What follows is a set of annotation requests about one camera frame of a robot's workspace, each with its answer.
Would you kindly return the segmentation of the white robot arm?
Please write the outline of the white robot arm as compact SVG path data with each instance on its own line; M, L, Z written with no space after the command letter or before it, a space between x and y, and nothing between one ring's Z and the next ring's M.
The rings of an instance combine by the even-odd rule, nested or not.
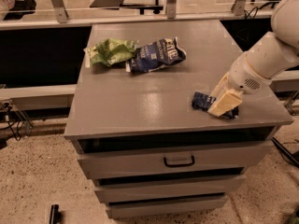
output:
M243 52L214 88L215 102L208 113L216 117L242 103L242 96L268 87L281 72L299 64L299 0L281 0L267 32Z

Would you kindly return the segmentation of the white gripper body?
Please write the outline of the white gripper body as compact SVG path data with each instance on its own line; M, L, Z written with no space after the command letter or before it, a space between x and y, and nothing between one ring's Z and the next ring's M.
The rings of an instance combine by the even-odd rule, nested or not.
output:
M228 71L227 87L243 94L254 94L271 84L272 80L258 75L249 62L247 53L241 54Z

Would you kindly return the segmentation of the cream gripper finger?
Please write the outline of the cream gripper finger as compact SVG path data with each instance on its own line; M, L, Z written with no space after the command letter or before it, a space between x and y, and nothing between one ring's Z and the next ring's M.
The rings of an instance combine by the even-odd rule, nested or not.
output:
M219 117L242 103L242 92L235 89L213 91L211 96L216 100L208 109L208 113Z
M221 98L226 92L227 84L228 74L225 74L219 81L219 83L216 85L216 87L213 89L213 91L210 93L210 95L215 98Z

